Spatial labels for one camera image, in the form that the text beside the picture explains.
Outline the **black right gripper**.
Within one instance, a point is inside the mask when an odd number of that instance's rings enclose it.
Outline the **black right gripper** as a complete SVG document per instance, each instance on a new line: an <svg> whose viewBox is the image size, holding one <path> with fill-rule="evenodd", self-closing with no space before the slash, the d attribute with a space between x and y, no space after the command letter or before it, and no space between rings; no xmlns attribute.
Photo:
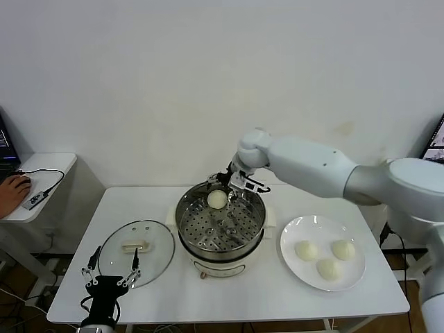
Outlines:
<svg viewBox="0 0 444 333"><path fill-rule="evenodd" d="M229 163L226 172L211 174L207 179L207 189L217 186L231 188L228 192L228 202L235 202L239 199L239 190L241 189L240 164L234 160Z"/></svg>

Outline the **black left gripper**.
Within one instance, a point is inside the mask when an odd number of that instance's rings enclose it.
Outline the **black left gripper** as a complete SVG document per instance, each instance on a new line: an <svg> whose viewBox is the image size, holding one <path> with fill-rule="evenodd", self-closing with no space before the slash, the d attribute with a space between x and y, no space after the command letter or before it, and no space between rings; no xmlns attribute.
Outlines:
<svg viewBox="0 0 444 333"><path fill-rule="evenodd" d="M121 316L118 299L125 295L125 287L133 287L142 273L139 268L138 248L135 249L130 273L126 277L100 275L96 278L95 270L99 260L101 247L98 246L89 258L86 267L81 268L81 274L86 282L88 296L85 302L91 300L90 307L85 306L88 313L86 325L116 325Z"/></svg>

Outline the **person's bare hand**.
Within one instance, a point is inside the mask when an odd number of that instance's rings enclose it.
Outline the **person's bare hand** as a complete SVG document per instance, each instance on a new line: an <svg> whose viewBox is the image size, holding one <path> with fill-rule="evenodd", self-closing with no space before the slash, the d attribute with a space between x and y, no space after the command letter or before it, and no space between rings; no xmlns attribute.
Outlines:
<svg viewBox="0 0 444 333"><path fill-rule="evenodd" d="M10 215L29 194L31 179L26 176L7 177L0 186L0 218Z"/></svg>

